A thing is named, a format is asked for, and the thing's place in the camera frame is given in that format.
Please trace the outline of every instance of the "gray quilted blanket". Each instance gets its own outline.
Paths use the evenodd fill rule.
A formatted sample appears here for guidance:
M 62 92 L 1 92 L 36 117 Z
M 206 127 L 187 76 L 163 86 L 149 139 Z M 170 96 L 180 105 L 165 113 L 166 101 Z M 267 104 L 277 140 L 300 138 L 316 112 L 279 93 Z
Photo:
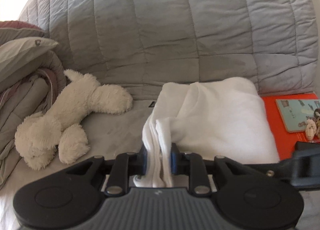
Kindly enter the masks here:
M 33 113 L 46 112 L 66 86 L 63 67 L 53 51 L 40 56 L 40 62 L 30 61 L 22 68 L 30 74 L 21 79 L 23 71 L 18 69 L 11 75 L 15 84 L 0 92 L 0 190 L 20 160 L 14 148 L 18 125 Z
M 311 91 L 311 0 L 29 0 L 20 20 L 60 42 L 65 68 L 154 99 L 165 82 L 249 78 L 260 94 Z

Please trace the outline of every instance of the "stuffed dog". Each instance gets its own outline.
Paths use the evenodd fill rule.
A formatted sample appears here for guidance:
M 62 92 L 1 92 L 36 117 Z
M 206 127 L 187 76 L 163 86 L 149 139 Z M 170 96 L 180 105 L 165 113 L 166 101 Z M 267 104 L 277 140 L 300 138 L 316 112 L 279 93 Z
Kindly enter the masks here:
M 45 168 L 56 146 L 60 161 L 73 163 L 88 150 L 88 139 L 80 125 L 91 112 L 121 114 L 132 107 L 131 95 L 118 85 L 100 85 L 91 74 L 68 69 L 71 80 L 52 107 L 26 117 L 15 133 L 15 146 L 29 167 Z

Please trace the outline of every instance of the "gray pillow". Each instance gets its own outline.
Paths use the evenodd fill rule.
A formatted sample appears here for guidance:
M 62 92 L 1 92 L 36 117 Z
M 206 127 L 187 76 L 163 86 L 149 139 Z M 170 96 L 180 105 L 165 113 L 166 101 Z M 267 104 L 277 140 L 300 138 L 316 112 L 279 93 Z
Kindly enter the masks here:
M 36 70 L 43 54 L 57 45 L 58 42 L 42 37 L 20 38 L 1 45 L 0 92 Z
M 49 37 L 48 32 L 43 31 L 36 25 L 20 21 L 0 22 L 0 45 L 11 40 L 23 37 Z

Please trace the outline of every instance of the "book cover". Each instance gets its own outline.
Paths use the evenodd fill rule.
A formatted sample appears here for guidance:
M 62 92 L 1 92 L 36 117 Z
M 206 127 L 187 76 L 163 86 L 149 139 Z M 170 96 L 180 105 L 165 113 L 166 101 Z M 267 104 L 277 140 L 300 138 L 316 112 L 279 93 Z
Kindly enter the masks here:
M 289 133 L 305 131 L 307 119 L 314 119 L 314 110 L 320 108 L 319 99 L 277 99 L 276 103 Z

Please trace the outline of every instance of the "white cloth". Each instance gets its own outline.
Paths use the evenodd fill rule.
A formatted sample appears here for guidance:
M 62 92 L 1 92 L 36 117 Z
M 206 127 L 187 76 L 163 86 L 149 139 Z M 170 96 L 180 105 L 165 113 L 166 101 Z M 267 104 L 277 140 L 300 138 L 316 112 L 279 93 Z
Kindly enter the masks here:
M 166 83 L 143 127 L 147 173 L 136 186 L 173 187 L 171 143 L 204 159 L 224 155 L 240 163 L 279 161 L 264 103 L 254 84 L 233 77 L 219 82 Z

